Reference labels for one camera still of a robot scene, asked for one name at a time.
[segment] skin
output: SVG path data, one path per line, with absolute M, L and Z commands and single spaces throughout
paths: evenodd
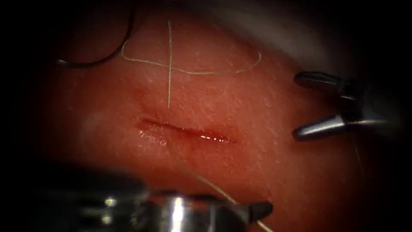
M 110 53 L 124 36 L 126 12 L 123 7 L 96 9 L 67 38 L 61 57 L 87 62 Z M 32 100 L 41 109 L 33 113 L 41 118 L 34 127 L 42 128 L 42 141 L 47 141 L 38 144 L 39 150 L 49 159 L 127 173 L 151 189 L 218 195 L 188 174 L 177 155 L 237 201 L 273 203 L 264 222 L 276 231 L 353 229 L 352 203 L 364 180 L 350 136 L 311 143 L 291 136 L 293 128 L 337 110 L 322 94 L 293 83 L 308 62 L 286 48 L 246 40 L 245 34 L 215 24 L 212 14 L 204 18 L 162 6 L 137 15 L 138 26 L 124 49 L 129 58 L 167 65 L 170 20 L 173 67 L 195 72 L 252 68 L 211 75 L 172 70 L 168 109 L 167 68 L 121 55 L 90 69 L 53 67 Z M 258 52 L 261 60 L 253 66 Z M 202 133 L 229 142 L 204 139 Z

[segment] wound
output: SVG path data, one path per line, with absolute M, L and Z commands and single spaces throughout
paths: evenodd
M 150 130 L 150 129 L 167 129 L 171 132 L 173 137 L 182 137 L 187 140 L 196 141 L 196 142 L 205 142 L 213 144 L 237 144 L 238 142 L 229 138 L 226 135 L 223 135 L 215 130 L 208 128 L 181 128 L 174 125 L 171 125 L 167 122 L 158 122 L 152 119 L 141 119 L 137 124 L 136 128 L 139 130 Z

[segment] metal instrument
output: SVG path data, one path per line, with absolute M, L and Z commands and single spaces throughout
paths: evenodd
M 295 129 L 292 135 L 297 141 L 324 138 L 345 131 L 368 131 L 385 138 L 396 138 L 403 133 L 402 107 L 388 86 L 321 72 L 301 72 L 294 81 L 304 88 L 335 97 L 344 108 L 342 113 Z
M 272 212 L 266 201 L 233 205 L 211 195 L 149 191 L 139 180 L 121 176 L 64 172 L 31 189 L 30 231 L 246 232 Z

